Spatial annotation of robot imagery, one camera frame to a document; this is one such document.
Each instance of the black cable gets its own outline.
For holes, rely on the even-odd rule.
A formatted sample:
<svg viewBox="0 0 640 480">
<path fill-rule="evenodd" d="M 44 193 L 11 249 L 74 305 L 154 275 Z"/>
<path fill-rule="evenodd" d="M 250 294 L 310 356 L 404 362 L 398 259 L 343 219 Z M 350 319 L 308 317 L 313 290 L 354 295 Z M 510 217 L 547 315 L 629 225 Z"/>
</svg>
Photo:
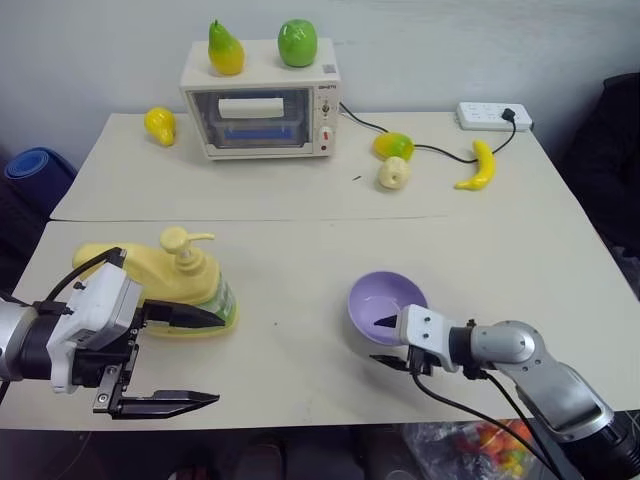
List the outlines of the black cable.
<svg viewBox="0 0 640 480">
<path fill-rule="evenodd" d="M 501 430 L 504 430 L 509 435 L 511 435 L 513 438 L 518 440 L 522 445 L 524 445 L 524 447 L 527 450 L 529 450 L 533 456 L 535 456 L 538 460 L 540 460 L 540 463 L 542 463 L 545 467 L 547 467 L 551 472 L 553 472 L 555 474 L 555 472 L 553 471 L 553 468 L 544 459 L 544 457 L 542 455 L 540 455 L 533 448 L 533 446 L 529 442 L 527 442 L 524 438 L 522 438 L 520 435 L 518 435 L 516 432 L 514 432 L 511 428 L 509 428 L 508 426 L 500 423 L 499 421 L 489 417 L 488 415 L 485 415 L 482 412 L 478 412 L 477 410 L 474 410 L 471 407 L 467 407 L 466 405 L 463 405 L 462 403 L 458 403 L 458 402 L 455 402 L 453 400 L 449 400 L 448 398 L 440 396 L 437 393 L 429 390 L 429 388 L 427 388 L 420 381 L 418 372 L 415 372 L 415 371 L 411 372 L 411 378 L 413 378 L 414 383 L 422 391 L 422 393 L 428 395 L 429 397 L 433 398 L 434 400 L 437 400 L 438 402 L 444 403 L 445 405 L 449 405 L 450 407 L 457 408 L 458 410 L 462 410 L 463 412 L 469 413 L 469 414 L 471 414 L 471 415 L 473 415 L 475 417 L 478 417 L 478 418 L 484 420 L 485 422 L 488 422 L 488 423 L 500 428 Z"/>
<path fill-rule="evenodd" d="M 342 102 L 339 102 L 340 108 L 342 108 L 345 112 L 347 112 L 347 114 L 353 118 L 356 122 L 358 122 L 361 125 L 365 125 L 367 127 L 373 128 L 375 130 L 378 130 L 379 132 L 382 133 L 388 133 L 389 130 L 387 130 L 384 127 L 381 127 L 380 125 L 376 125 L 375 123 L 370 123 L 370 122 L 365 122 L 364 120 L 362 120 L 361 118 L 357 117 L 351 110 L 349 110 L 346 105 Z M 511 126 L 513 127 L 513 129 L 511 130 L 511 135 L 509 136 L 509 138 L 502 144 L 500 145 L 498 148 L 496 148 L 495 150 L 492 150 L 492 153 L 498 153 L 500 150 L 502 150 L 511 140 L 513 140 L 513 137 L 516 134 L 516 122 L 515 122 L 515 113 L 513 112 L 513 110 L 506 108 L 505 111 L 502 113 L 502 118 L 504 118 L 506 121 L 508 121 L 509 123 L 511 123 Z M 457 162 L 461 162 L 461 163 L 476 163 L 478 161 L 477 158 L 474 158 L 473 160 L 468 160 L 466 158 L 461 158 L 458 157 L 457 155 L 454 155 L 451 152 L 447 152 L 446 150 L 439 148 L 439 147 L 434 147 L 433 145 L 427 145 L 425 143 L 416 143 L 413 145 L 415 148 L 426 148 L 428 150 L 433 150 L 434 152 L 438 152 L 441 153 L 443 155 L 446 155 L 447 157 L 457 161 Z"/>
<path fill-rule="evenodd" d="M 493 375 L 491 375 L 488 372 L 484 372 L 484 373 L 485 374 L 483 376 L 495 385 L 495 387 L 500 391 L 502 396 L 507 400 L 507 402 L 509 402 L 509 405 L 511 405 L 511 408 L 513 408 L 515 412 L 518 414 L 518 416 L 520 417 L 520 420 L 522 420 L 522 423 L 524 423 L 527 426 L 527 428 L 531 432 L 531 435 L 533 436 L 533 439 L 538 444 L 538 447 L 540 448 L 540 450 L 542 450 L 542 453 L 544 454 L 545 458 L 549 461 L 549 465 L 552 467 L 550 470 L 554 473 L 556 477 L 562 480 L 563 477 L 562 477 L 562 474 L 560 473 L 560 468 L 558 468 L 558 464 L 553 459 L 553 456 L 551 455 L 551 453 L 549 452 L 545 444 L 542 442 L 542 439 L 540 438 L 536 430 L 533 428 L 533 425 L 531 425 L 531 422 L 529 422 L 529 419 L 525 416 L 524 412 L 520 409 L 518 404 L 513 400 L 511 395 L 509 395 L 509 392 L 507 392 L 507 390 Z"/>
<path fill-rule="evenodd" d="M 58 284 L 55 287 L 53 287 L 53 290 L 51 290 L 51 293 L 49 293 L 49 295 L 47 295 L 47 298 L 45 299 L 45 301 L 53 301 L 53 300 L 55 300 L 56 297 L 58 295 L 60 295 L 60 292 L 64 289 L 64 287 L 69 285 L 76 277 L 78 277 L 79 275 L 82 275 L 84 272 L 89 270 L 91 267 L 95 267 L 100 262 L 104 262 L 111 255 L 114 255 L 114 256 L 120 255 L 121 252 L 122 252 L 122 249 L 120 247 L 110 248 L 109 250 L 105 250 L 101 254 L 96 255 L 92 259 L 87 260 L 86 262 L 84 262 L 82 265 L 74 268 L 73 271 L 69 275 L 64 277 L 62 280 L 60 280 L 58 282 Z"/>
<path fill-rule="evenodd" d="M 0 385 L 0 405 L 2 404 L 2 400 L 4 400 L 4 396 L 7 394 L 7 390 L 9 390 L 9 385 L 11 385 L 11 382 L 6 380 Z"/>
<path fill-rule="evenodd" d="M 16 297 L 14 297 L 13 295 L 9 295 L 7 292 L 4 292 L 2 290 L 0 290 L 0 298 L 2 300 L 4 300 L 5 302 L 8 303 L 17 303 L 18 305 L 22 306 L 22 307 L 28 307 L 29 304 L 24 303 L 22 300 L 18 300 Z"/>
</svg>

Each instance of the table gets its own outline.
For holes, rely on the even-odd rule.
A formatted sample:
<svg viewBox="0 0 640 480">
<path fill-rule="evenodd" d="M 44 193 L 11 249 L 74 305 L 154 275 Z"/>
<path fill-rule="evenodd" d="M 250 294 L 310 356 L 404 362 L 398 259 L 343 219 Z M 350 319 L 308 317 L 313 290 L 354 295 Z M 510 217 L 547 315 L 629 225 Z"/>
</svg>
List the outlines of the table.
<svg viewBox="0 0 640 480">
<path fill-rule="evenodd" d="M 25 301 L 43 298 L 83 242 L 157 245 L 172 223 L 49 223 L 14 293 Z M 475 318 L 534 325 L 549 350 L 615 409 L 637 407 L 640 304 L 583 213 L 558 208 L 508 221 L 495 215 L 181 224 L 216 233 L 214 242 L 199 244 L 222 264 L 238 298 L 238 325 L 208 340 L 142 335 L 129 393 L 186 388 L 220 393 L 220 402 L 168 420 L 115 422 L 91 413 L 93 389 L 55 395 L 47 382 L 23 381 L 9 390 L 0 427 L 165 430 L 469 419 L 425 397 L 406 374 L 368 358 L 394 350 L 355 331 L 346 296 L 360 275 L 385 269 L 414 280 L 432 308 L 461 324 Z M 495 417 L 514 416 L 488 382 L 440 369 L 425 381 Z"/>
<path fill-rule="evenodd" d="M 497 146 L 509 132 L 461 130 L 453 113 L 378 113 L 363 118 L 414 141 L 472 158 L 471 142 Z M 454 190 L 471 176 L 441 154 L 416 151 L 412 179 L 402 192 L 376 182 L 376 132 L 340 117 L 330 158 L 207 161 L 186 115 L 177 115 L 177 140 L 157 145 L 142 115 L 111 115 L 56 220 L 322 220 L 451 215 L 544 215 L 581 211 L 531 132 L 518 132 L 496 155 L 492 183 L 481 192 Z"/>
</svg>

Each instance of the soap dispenser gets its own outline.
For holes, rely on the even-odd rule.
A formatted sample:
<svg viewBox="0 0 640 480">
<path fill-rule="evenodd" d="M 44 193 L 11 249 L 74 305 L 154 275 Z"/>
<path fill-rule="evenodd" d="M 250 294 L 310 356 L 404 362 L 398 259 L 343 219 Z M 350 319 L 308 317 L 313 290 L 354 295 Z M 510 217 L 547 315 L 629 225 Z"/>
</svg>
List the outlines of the soap dispenser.
<svg viewBox="0 0 640 480">
<path fill-rule="evenodd" d="M 143 286 L 140 302 L 145 299 L 186 303 L 213 312 L 224 326 L 179 328 L 149 322 L 146 329 L 160 336 L 202 337 L 228 331 L 235 323 L 236 301 L 224 280 L 218 261 L 194 240 L 213 240 L 210 233 L 188 233 L 182 227 L 169 227 L 160 235 L 162 249 L 136 243 L 89 243 L 76 250 L 73 266 L 112 247 L 126 250 L 123 268 Z"/>
</svg>

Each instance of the bowl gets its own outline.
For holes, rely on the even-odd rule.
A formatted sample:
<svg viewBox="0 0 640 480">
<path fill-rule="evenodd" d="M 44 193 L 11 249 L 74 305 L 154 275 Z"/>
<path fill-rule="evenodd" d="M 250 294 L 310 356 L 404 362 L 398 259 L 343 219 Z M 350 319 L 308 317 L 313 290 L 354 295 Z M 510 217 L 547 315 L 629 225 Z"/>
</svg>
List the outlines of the bowl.
<svg viewBox="0 0 640 480">
<path fill-rule="evenodd" d="M 374 323 L 411 304 L 427 307 L 427 300 L 415 283 L 398 273 L 372 272 L 353 285 L 347 308 L 353 324 L 369 340 L 381 345 L 400 345 L 392 328 Z"/>
</svg>

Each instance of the oven door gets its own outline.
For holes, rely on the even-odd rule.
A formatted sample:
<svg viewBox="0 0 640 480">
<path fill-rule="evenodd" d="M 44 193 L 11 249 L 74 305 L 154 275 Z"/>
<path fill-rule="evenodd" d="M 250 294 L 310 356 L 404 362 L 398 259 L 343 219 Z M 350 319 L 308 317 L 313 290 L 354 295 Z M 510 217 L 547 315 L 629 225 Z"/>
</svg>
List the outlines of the oven door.
<svg viewBox="0 0 640 480">
<path fill-rule="evenodd" d="M 192 91 L 188 95 L 212 157 L 313 152 L 310 88 Z"/>
</svg>

